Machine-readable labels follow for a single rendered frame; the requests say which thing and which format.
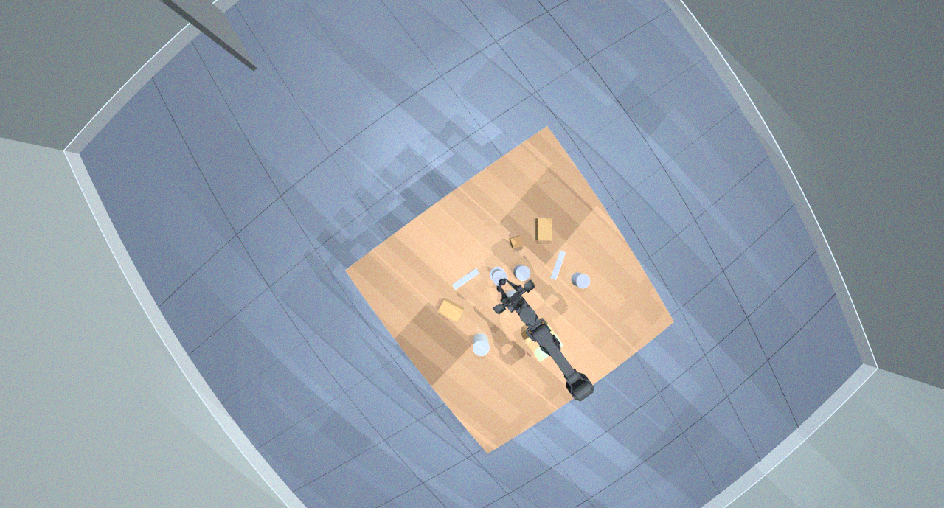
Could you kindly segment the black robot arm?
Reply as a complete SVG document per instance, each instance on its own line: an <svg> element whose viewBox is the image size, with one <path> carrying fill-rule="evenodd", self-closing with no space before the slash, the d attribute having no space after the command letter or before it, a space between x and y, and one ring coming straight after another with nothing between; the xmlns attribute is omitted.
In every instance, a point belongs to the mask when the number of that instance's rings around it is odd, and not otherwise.
<svg viewBox="0 0 944 508"><path fill-rule="evenodd" d="M562 370L570 395L580 402L583 398L590 396L594 391L594 385L590 383L586 374L577 372L575 368L570 366L569 361L564 359L564 354L561 352L561 343L557 340L555 334L550 332L552 330L547 326L543 317L539 319L537 314L534 313L534 310L528 307L521 294L517 292L508 297L508 302L509 303L505 306L508 307L509 312L520 312L521 322L528 326L526 334L532 338L532 342L538 342L538 344L540 344L540 350L552 356L558 368ZM523 307L523 309L519 310L520 307ZM542 324L541 321L545 324ZM530 331L532 331L532 333L530 333Z"/></svg>

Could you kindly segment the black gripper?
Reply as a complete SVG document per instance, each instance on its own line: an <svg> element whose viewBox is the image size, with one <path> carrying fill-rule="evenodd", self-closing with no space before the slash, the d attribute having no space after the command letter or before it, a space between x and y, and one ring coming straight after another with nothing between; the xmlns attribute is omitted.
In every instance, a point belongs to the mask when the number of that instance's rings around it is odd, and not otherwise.
<svg viewBox="0 0 944 508"><path fill-rule="evenodd" d="M525 292L528 292L528 293L529 293L529 292L532 292L532 289L534 289L534 283L532 282L531 279L529 279L528 282L525 282L525 283L524 283L524 287L522 287L521 284L517 285L517 284L513 284L512 282L509 282L509 280L506 279L506 277L505 277L505 280L506 280L506 282L508 282L508 283L510 284L510 286L512 286L513 289L515 289L515 291L516 291L517 293L519 293L519 294L523 294L523 293L525 293ZM501 292L501 295L502 295L502 299L500 299L500 301L502 301L503 304L499 304L499 303L498 303L498 305L496 305L495 307L493 307L493 312L496 312L496 313L498 313L498 314L503 313L503 312L506 310L506 309L505 309L505 308L506 308L505 305L507 305L507 304L509 303L509 302L508 302L508 296L507 296L507 294L504 292L503 287L500 286L500 284L499 284L499 287L500 287L500 292ZM524 300L525 300L525 299L524 299ZM526 301L526 300L525 300L525 301ZM526 301L526 304L528 305L528 307L532 307L532 306L530 306L530 305L528 304L527 301Z"/></svg>

